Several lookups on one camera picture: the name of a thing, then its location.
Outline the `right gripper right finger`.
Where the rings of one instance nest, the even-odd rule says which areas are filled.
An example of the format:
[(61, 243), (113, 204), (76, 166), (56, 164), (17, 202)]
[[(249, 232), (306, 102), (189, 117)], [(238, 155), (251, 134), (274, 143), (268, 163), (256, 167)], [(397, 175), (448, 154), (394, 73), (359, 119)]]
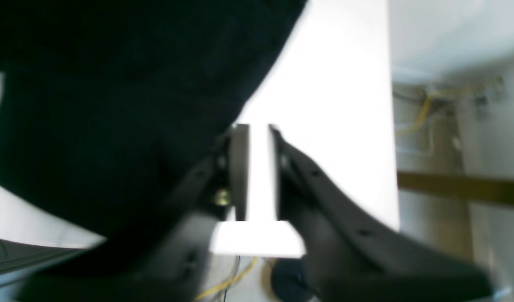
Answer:
[(493, 297), (483, 269), (387, 227), (269, 126), (278, 214), (301, 236), (303, 272), (323, 302), (470, 302)]

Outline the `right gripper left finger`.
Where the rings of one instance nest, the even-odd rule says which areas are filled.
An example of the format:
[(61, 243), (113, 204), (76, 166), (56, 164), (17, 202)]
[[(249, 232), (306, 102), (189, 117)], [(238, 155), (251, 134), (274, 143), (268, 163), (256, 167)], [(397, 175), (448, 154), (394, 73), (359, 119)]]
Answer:
[(190, 302), (211, 236), (247, 191), (249, 126), (237, 125), (155, 208), (102, 244), (32, 274), (19, 302)]

